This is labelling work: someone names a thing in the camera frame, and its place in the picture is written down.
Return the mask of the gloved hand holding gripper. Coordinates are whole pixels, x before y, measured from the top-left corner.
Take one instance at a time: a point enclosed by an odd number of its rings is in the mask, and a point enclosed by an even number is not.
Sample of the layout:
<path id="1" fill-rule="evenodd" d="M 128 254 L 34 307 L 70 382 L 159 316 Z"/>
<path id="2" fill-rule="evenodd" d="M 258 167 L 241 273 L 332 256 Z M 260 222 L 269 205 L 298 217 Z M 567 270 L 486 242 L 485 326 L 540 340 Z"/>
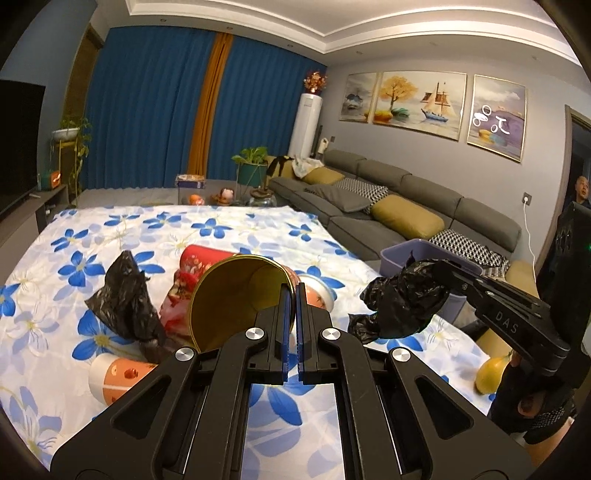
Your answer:
<path id="1" fill-rule="evenodd" d="M 528 445 L 551 438 L 570 417 L 574 389 L 559 376 L 539 375 L 514 353 L 504 370 L 488 418 Z"/>

